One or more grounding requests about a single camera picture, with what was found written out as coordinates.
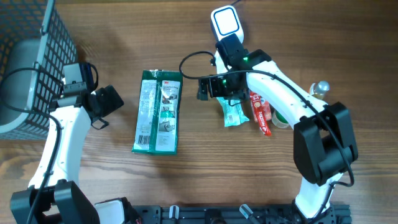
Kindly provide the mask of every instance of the plastic wrapper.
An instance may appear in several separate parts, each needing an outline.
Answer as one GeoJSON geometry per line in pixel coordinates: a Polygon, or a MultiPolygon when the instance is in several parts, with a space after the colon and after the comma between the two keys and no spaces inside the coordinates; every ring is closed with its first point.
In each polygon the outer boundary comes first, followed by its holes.
{"type": "Polygon", "coordinates": [[[243,113],[240,100],[231,100],[231,105],[234,106],[230,106],[228,100],[223,97],[217,97],[217,100],[223,108],[224,127],[238,126],[243,122],[249,121],[249,118],[243,113]]]}
{"type": "Polygon", "coordinates": [[[267,119],[272,119],[272,115],[268,101],[261,99],[260,95],[250,91],[250,104],[254,113],[254,120],[258,122],[260,130],[264,135],[270,136],[271,130],[268,127],[267,119]]]}
{"type": "Polygon", "coordinates": [[[177,153],[181,90],[179,72],[144,70],[132,152],[177,153]]]}

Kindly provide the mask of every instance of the white light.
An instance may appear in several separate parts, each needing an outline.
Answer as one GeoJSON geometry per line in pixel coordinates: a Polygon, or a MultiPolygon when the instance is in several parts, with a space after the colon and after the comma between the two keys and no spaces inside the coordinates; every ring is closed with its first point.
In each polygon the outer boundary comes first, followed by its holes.
{"type": "Polygon", "coordinates": [[[221,35],[226,35],[238,30],[234,11],[231,8],[219,11],[214,15],[221,35]]]}

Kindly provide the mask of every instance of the white bottle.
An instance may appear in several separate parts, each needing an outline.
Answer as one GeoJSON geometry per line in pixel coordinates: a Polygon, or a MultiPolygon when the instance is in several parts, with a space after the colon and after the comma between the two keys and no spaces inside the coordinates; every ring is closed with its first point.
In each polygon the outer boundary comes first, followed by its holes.
{"type": "Polygon", "coordinates": [[[329,83],[326,81],[320,81],[318,83],[312,83],[309,94],[319,100],[322,100],[329,90],[329,83]]]}

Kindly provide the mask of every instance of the barcode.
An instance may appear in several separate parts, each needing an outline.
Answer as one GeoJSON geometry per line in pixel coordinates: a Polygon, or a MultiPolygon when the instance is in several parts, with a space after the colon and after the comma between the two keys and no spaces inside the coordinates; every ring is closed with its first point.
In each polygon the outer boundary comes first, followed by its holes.
{"type": "Polygon", "coordinates": [[[138,144],[149,144],[150,136],[139,136],[138,144]]]}

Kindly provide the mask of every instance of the wire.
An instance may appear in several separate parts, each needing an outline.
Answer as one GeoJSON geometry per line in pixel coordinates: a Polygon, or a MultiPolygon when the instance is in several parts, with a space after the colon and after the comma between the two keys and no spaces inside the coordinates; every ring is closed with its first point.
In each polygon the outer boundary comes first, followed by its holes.
{"type": "Polygon", "coordinates": [[[93,69],[94,69],[95,74],[96,74],[96,76],[97,76],[97,79],[96,79],[96,81],[95,81],[95,83],[94,83],[94,90],[96,90],[97,87],[98,87],[98,71],[97,71],[97,68],[96,68],[93,64],[91,64],[91,63],[87,63],[87,64],[88,64],[88,66],[90,66],[90,68],[93,68],[93,69]]]}
{"type": "Polygon", "coordinates": [[[211,62],[213,65],[215,65],[216,58],[214,57],[213,53],[211,53],[211,52],[202,50],[202,51],[194,52],[194,53],[192,53],[192,54],[188,54],[185,58],[182,59],[182,61],[180,62],[180,66],[178,67],[178,69],[180,70],[181,75],[182,75],[184,78],[192,79],[192,80],[201,80],[201,79],[203,79],[203,78],[209,78],[209,77],[190,77],[190,76],[188,76],[188,75],[186,75],[186,74],[184,74],[184,73],[182,72],[182,65],[184,64],[184,62],[185,62],[188,58],[190,58],[190,57],[192,57],[192,56],[195,56],[195,55],[200,55],[200,54],[207,54],[207,55],[210,55],[210,56],[212,57],[212,59],[210,60],[210,62],[211,62]]]}
{"type": "Polygon", "coordinates": [[[239,103],[234,103],[234,104],[231,105],[231,100],[228,100],[229,106],[236,106],[236,105],[239,105],[239,104],[241,104],[241,103],[243,103],[243,102],[244,102],[244,101],[240,100],[239,103]]]}
{"type": "Polygon", "coordinates": [[[266,75],[268,77],[271,77],[272,79],[278,80],[280,81],[282,84],[284,84],[287,88],[289,88],[290,90],[292,90],[292,92],[294,94],[296,94],[301,101],[303,101],[305,103],[305,105],[307,107],[309,107],[315,114],[315,116],[318,118],[318,120],[322,123],[323,127],[329,132],[330,136],[333,138],[334,142],[336,142],[336,145],[339,149],[339,152],[343,158],[343,162],[345,163],[346,169],[348,171],[348,175],[349,175],[349,179],[350,179],[350,183],[345,183],[345,182],[340,182],[340,181],[334,181],[330,184],[330,187],[328,189],[328,193],[326,194],[326,197],[321,205],[321,208],[319,209],[319,211],[316,213],[316,215],[310,219],[310,223],[314,223],[318,220],[319,216],[322,214],[323,209],[325,209],[326,205],[327,205],[327,201],[330,198],[331,192],[332,190],[335,188],[335,185],[342,185],[345,187],[352,187],[355,183],[355,179],[354,179],[354,173],[353,170],[347,160],[347,157],[344,153],[344,149],[343,146],[341,146],[340,141],[338,140],[335,132],[330,128],[329,124],[327,123],[327,121],[325,121],[325,119],[323,119],[319,112],[312,106],[311,102],[309,102],[307,99],[305,99],[304,96],[302,96],[294,87],[292,87],[289,83],[287,83],[285,80],[281,79],[280,77],[278,77],[275,74],[269,73],[269,72],[265,72],[265,71],[260,71],[260,70],[240,70],[240,71],[233,71],[233,72],[226,72],[226,73],[221,73],[221,74],[217,74],[217,75],[208,75],[208,76],[202,76],[202,77],[189,77],[188,75],[184,74],[182,72],[182,65],[183,63],[190,57],[194,56],[194,55],[198,55],[198,54],[209,54],[213,57],[213,61],[215,61],[215,56],[211,53],[211,52],[206,52],[206,51],[202,51],[202,52],[194,52],[190,55],[187,55],[180,63],[179,66],[179,70],[180,73],[183,77],[185,78],[189,78],[189,79],[193,79],[193,80],[201,80],[201,79],[207,79],[207,78],[216,78],[216,77],[222,77],[225,75],[232,75],[232,74],[237,74],[237,73],[259,73],[259,74],[263,74],[266,75]]]}
{"type": "Polygon", "coordinates": [[[240,1],[242,1],[242,0],[236,0],[235,2],[232,2],[231,6],[235,5],[236,3],[240,2],[240,1]]]}
{"type": "MultiPolygon", "coordinates": [[[[57,79],[56,79],[52,74],[50,74],[49,72],[42,71],[42,70],[39,69],[39,68],[18,68],[18,69],[15,69],[15,70],[9,72],[7,75],[3,75],[3,79],[0,81],[0,89],[1,89],[1,87],[3,86],[4,82],[5,82],[11,75],[16,74],[17,72],[26,71],[26,70],[36,71],[36,72],[38,72],[39,74],[40,74],[40,73],[44,73],[44,74],[48,75],[52,80],[56,81],[57,83],[61,84],[61,86],[63,86],[63,83],[62,83],[60,80],[57,80],[57,79]]],[[[52,170],[52,167],[53,167],[53,165],[54,165],[55,156],[57,155],[57,151],[58,151],[58,148],[59,148],[59,145],[60,145],[62,127],[61,127],[60,122],[59,122],[55,117],[53,117],[52,115],[49,115],[49,114],[43,113],[43,112],[39,112],[39,111],[23,110],[23,109],[20,109],[20,108],[15,108],[15,107],[13,107],[13,106],[7,104],[7,103],[1,98],[1,95],[0,95],[0,104],[4,105],[6,108],[8,108],[8,109],[10,109],[10,110],[18,111],[18,112],[21,112],[21,113],[36,114],[36,115],[43,116],[43,117],[45,117],[45,118],[51,119],[51,120],[54,121],[54,123],[55,123],[55,125],[56,125],[56,127],[57,127],[57,137],[56,137],[56,139],[55,139],[54,149],[53,149],[53,151],[52,151],[52,153],[51,153],[51,157],[50,157],[50,160],[49,160],[49,164],[48,164],[48,166],[47,166],[47,170],[46,170],[45,173],[44,173],[42,184],[40,185],[40,187],[39,187],[39,189],[38,189],[38,191],[37,191],[36,197],[35,197],[35,199],[34,199],[34,201],[33,201],[33,204],[32,204],[32,206],[31,206],[31,208],[30,208],[29,215],[28,215],[28,218],[27,218],[27,222],[26,222],[26,223],[27,223],[27,224],[30,224],[30,223],[32,222],[34,213],[36,212],[37,206],[38,206],[38,204],[39,204],[41,193],[42,193],[42,191],[43,191],[43,189],[44,189],[44,187],[45,187],[47,181],[49,180],[49,177],[52,175],[52,171],[51,171],[51,170],[52,170]]]]}

